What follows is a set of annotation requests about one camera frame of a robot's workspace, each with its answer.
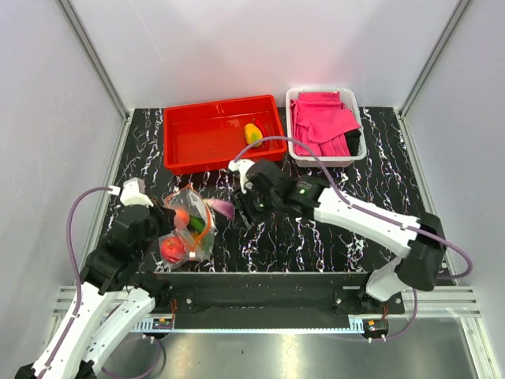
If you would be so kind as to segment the purple fake eggplant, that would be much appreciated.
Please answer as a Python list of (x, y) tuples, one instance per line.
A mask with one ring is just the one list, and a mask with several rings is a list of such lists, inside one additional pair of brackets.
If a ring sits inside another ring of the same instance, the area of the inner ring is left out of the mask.
[(204, 199), (204, 203), (215, 212), (225, 216), (229, 220), (234, 220), (235, 207), (232, 202), (215, 198)]

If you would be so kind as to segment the clear zip top bag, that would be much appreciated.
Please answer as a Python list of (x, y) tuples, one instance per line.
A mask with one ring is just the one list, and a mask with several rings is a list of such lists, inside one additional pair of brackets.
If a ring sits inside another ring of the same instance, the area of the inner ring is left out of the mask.
[(206, 222), (206, 228), (203, 233), (196, 233), (189, 225), (183, 229), (175, 228), (168, 235), (159, 239), (161, 242), (170, 236), (177, 236), (181, 239), (185, 247), (185, 257), (181, 262), (171, 264), (163, 259), (163, 263), (170, 270), (174, 271), (190, 262), (201, 262), (208, 260), (213, 251), (216, 227), (215, 217), (211, 209), (204, 203), (202, 196), (195, 191), (191, 185), (187, 185), (179, 191), (172, 193), (166, 200), (165, 206), (174, 211), (182, 208), (190, 216), (198, 216)]

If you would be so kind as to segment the green fake chili pepper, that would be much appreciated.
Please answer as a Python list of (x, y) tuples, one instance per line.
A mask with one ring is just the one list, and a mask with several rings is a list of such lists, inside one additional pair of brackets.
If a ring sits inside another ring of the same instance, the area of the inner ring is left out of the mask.
[(198, 216), (189, 217), (189, 226), (198, 234), (204, 232), (206, 228), (206, 222)]

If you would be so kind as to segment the yellow green fake mango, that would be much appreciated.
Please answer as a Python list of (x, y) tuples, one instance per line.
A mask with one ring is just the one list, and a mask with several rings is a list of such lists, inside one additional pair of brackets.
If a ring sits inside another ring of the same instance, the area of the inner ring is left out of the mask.
[(244, 137), (246, 144), (251, 144), (254, 148), (262, 146), (261, 140), (264, 138), (262, 130), (254, 123), (244, 126)]

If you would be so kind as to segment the red fake chili pepper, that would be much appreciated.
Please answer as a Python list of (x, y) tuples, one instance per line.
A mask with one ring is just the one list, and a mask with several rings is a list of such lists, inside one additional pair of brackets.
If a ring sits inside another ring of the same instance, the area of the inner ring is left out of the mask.
[(267, 130), (261, 120), (254, 118), (252, 123), (255, 126), (254, 135), (257, 141), (268, 136)]

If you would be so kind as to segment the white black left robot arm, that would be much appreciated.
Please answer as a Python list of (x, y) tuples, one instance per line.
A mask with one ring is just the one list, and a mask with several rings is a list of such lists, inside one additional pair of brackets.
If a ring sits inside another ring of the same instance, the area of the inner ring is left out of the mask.
[(46, 350), (18, 378), (94, 378), (148, 313), (171, 306), (170, 283), (153, 272), (135, 280), (144, 252), (174, 229), (176, 212), (126, 205), (88, 255), (72, 306)]

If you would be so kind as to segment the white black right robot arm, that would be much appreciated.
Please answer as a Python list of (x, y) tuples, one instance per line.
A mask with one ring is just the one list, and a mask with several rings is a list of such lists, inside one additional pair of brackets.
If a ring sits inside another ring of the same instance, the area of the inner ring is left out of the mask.
[(293, 178), (265, 159), (230, 161), (228, 168), (239, 179), (233, 202), (247, 227), (284, 212), (347, 229), (395, 255), (393, 261), (372, 270), (358, 290), (355, 300), (365, 312), (379, 311), (406, 289), (432, 291), (436, 286), (446, 251), (438, 217), (390, 212), (333, 189), (327, 179)]

